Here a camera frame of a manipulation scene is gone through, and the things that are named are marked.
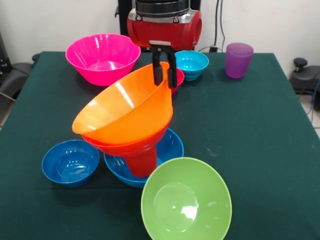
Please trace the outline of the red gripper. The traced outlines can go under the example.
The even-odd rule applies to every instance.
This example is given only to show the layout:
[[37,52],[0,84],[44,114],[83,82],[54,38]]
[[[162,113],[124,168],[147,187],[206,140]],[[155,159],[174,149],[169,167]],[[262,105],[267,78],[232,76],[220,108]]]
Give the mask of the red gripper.
[[[180,16],[154,18],[140,16],[135,9],[132,9],[127,18],[127,30],[130,39],[140,47],[170,46],[174,50],[192,50],[200,39],[202,14],[199,10],[190,9]],[[174,50],[166,54],[169,63],[167,76],[170,89],[178,85]],[[158,49],[152,49],[152,70],[154,84],[159,86],[163,81],[163,68]]]

